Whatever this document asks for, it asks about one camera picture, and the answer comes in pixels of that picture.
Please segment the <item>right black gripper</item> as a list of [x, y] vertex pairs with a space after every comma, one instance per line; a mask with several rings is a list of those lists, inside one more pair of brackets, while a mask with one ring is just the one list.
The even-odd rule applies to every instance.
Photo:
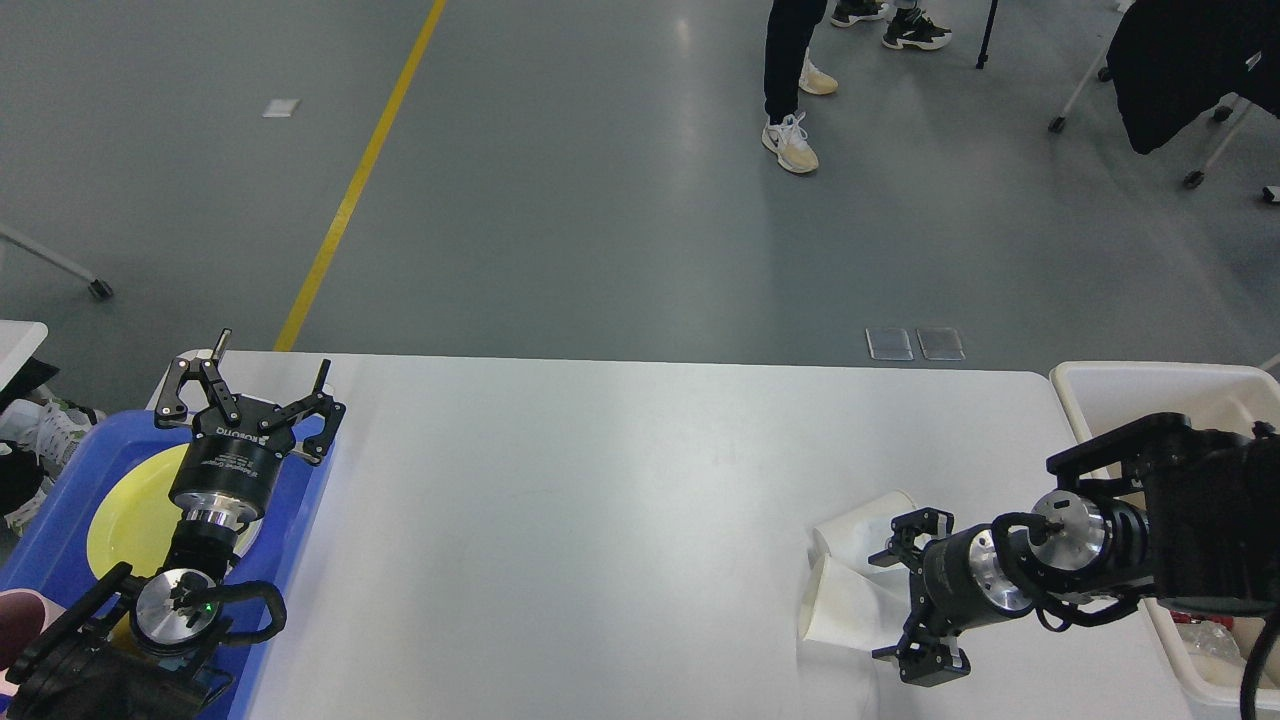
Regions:
[[[908, 623], [895, 644], [872, 651], [874, 660], [895, 664], [900, 680], [910, 685], [936, 687], [968, 676], [972, 664], [959, 634], [1033, 610], [1032, 600], [1000, 566], [991, 527], [950, 536], [954, 523], [954, 514], [945, 510], [905, 512], [891, 520], [884, 547], [867, 559], [874, 568], [901, 564], [922, 570], [922, 624]], [[923, 550], [918, 541], [924, 536], [932, 542]]]

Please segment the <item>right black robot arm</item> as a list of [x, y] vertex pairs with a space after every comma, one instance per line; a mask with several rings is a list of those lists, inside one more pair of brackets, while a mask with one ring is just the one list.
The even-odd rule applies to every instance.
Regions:
[[1277, 429], [1248, 436], [1196, 429], [1155, 413], [1048, 457], [1053, 491], [1028, 512], [955, 530], [924, 507], [891, 521], [869, 557], [909, 574], [900, 634], [872, 651], [904, 683], [966, 676], [970, 629], [1034, 614], [1055, 633], [1103, 626], [1144, 598], [1192, 616], [1262, 618], [1239, 689], [1257, 715], [1261, 676], [1277, 643]]

